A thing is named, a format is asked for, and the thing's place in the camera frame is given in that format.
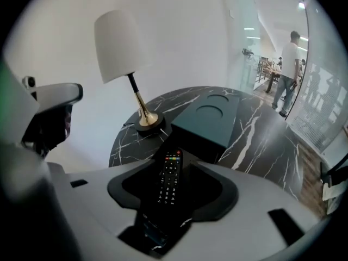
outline jeans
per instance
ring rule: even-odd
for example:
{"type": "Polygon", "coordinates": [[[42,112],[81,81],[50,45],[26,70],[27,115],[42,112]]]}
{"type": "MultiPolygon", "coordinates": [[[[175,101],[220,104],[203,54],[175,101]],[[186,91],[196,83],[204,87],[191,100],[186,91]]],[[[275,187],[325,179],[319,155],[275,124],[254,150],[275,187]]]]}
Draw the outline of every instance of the jeans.
{"type": "Polygon", "coordinates": [[[291,103],[291,99],[293,98],[294,92],[290,91],[290,87],[293,84],[293,82],[294,82],[294,80],[292,78],[281,75],[281,77],[279,79],[276,94],[274,95],[274,101],[272,103],[272,107],[274,109],[277,109],[278,101],[281,98],[282,93],[284,92],[284,90],[287,91],[287,95],[285,96],[284,106],[283,106],[283,109],[281,111],[284,114],[287,113],[287,110],[288,110],[290,103],[291,103]]]}

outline person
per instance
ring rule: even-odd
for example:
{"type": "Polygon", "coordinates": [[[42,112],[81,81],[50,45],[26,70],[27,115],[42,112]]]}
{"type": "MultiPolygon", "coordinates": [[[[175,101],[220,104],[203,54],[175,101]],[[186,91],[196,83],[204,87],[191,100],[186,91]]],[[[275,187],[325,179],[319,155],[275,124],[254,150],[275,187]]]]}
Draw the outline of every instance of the person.
{"type": "Polygon", "coordinates": [[[282,61],[281,61],[281,57],[279,58],[280,61],[277,65],[275,65],[275,67],[273,68],[277,73],[271,72],[271,77],[270,77],[270,81],[268,83],[268,87],[267,90],[265,90],[265,92],[267,94],[271,94],[271,88],[272,88],[272,84],[273,84],[273,80],[275,77],[277,77],[279,75],[279,73],[281,72],[282,69],[282,61]]]}
{"type": "Polygon", "coordinates": [[[300,71],[299,71],[299,77],[301,77],[301,79],[303,77],[303,73],[305,72],[305,67],[306,67],[306,60],[302,59],[300,71]]]}
{"type": "Polygon", "coordinates": [[[320,67],[316,65],[314,71],[312,71],[309,74],[311,75],[311,79],[310,79],[308,94],[306,97],[306,101],[308,104],[314,103],[318,95],[318,89],[319,89],[319,83],[320,83],[319,71],[320,71],[320,67]]]}
{"type": "Polygon", "coordinates": [[[282,117],[287,116],[287,110],[293,97],[293,90],[291,90],[290,88],[293,84],[296,84],[300,71],[300,53],[298,48],[300,40],[299,33],[292,31],[290,34],[290,39],[290,42],[283,48],[282,72],[279,78],[278,88],[272,103],[272,108],[277,109],[278,101],[281,98],[284,90],[286,90],[286,98],[284,101],[283,109],[279,112],[282,117]]]}

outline white wall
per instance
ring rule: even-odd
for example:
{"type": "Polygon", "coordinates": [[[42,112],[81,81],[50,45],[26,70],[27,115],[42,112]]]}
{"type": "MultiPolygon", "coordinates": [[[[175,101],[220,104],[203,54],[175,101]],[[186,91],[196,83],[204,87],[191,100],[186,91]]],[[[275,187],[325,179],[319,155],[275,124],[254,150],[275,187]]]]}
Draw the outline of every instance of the white wall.
{"type": "Polygon", "coordinates": [[[269,38],[261,37],[260,40],[260,56],[267,58],[275,58],[277,59],[278,54],[274,49],[274,46],[269,38]]]}
{"type": "Polygon", "coordinates": [[[259,51],[259,42],[251,44],[246,37],[259,36],[259,22],[253,0],[222,0],[227,24],[228,68],[226,86],[229,88],[252,93],[256,74],[248,75],[243,48],[259,51]],[[244,28],[255,28],[255,31],[244,31],[244,28]]]}
{"type": "Polygon", "coordinates": [[[38,86],[83,86],[70,137],[48,155],[67,171],[107,167],[119,129],[138,108],[126,77],[102,84],[96,58],[94,21],[119,8],[134,15],[153,58],[150,68],[135,74],[145,101],[178,88],[227,82],[222,0],[33,1],[4,54],[14,74],[34,76],[38,86]]]}

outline round table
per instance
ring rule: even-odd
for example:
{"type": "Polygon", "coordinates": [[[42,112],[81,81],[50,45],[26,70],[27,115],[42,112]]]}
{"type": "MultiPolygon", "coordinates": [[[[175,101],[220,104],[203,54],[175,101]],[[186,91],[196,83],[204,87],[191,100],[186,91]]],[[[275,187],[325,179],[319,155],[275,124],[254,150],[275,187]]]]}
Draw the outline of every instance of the round table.
{"type": "Polygon", "coordinates": [[[217,164],[263,177],[298,198],[303,180],[299,142],[284,119],[258,97],[215,86],[184,88],[161,95],[146,105],[166,120],[159,133],[143,137],[132,123],[135,112],[121,128],[111,149],[109,167],[150,159],[171,133],[170,123],[191,102],[207,92],[238,96],[239,105],[230,146],[217,164]]]}

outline ceiling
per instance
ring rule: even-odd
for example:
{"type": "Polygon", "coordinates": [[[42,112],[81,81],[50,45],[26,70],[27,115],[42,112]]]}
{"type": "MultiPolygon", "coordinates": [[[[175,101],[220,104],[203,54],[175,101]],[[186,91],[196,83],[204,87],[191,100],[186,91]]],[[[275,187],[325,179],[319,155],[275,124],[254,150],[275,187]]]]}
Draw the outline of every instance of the ceiling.
{"type": "MultiPolygon", "coordinates": [[[[290,41],[291,31],[295,30],[301,36],[308,37],[306,12],[299,9],[299,2],[302,0],[254,1],[259,21],[264,28],[262,35],[268,35],[278,55],[290,41]]],[[[299,46],[307,49],[308,42],[300,40],[299,46]]]]}

